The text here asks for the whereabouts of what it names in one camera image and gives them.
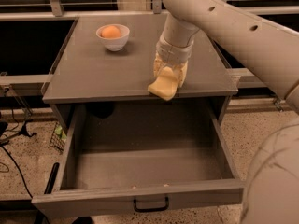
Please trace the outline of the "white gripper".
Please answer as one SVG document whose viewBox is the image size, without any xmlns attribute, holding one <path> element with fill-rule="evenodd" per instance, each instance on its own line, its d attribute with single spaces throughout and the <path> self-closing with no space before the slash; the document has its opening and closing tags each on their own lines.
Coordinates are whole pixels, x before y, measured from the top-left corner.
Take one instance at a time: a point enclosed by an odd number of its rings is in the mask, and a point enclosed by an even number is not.
<svg viewBox="0 0 299 224">
<path fill-rule="evenodd" d="M 185 48 L 176 47 L 169 44 L 164 39 L 160 39 L 156 45 L 156 51 L 153 63 L 153 75 L 157 77 L 160 70 L 164 67 L 164 63 L 179 64 L 178 66 L 178 87 L 181 88 L 187 76 L 188 63 L 186 63 L 191 54 L 192 46 Z"/>
</svg>

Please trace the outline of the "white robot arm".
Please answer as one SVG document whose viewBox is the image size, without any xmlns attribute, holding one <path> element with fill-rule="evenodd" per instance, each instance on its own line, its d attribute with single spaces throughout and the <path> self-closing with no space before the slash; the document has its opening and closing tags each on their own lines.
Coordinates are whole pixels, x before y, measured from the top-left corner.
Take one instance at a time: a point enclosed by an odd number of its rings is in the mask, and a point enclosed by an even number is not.
<svg viewBox="0 0 299 224">
<path fill-rule="evenodd" d="M 299 34 L 222 0 L 163 0 L 169 12 L 157 44 L 177 66 L 205 32 L 293 111 L 299 110 Z M 299 224 L 299 118 L 260 145 L 249 166 L 240 224 Z"/>
</svg>

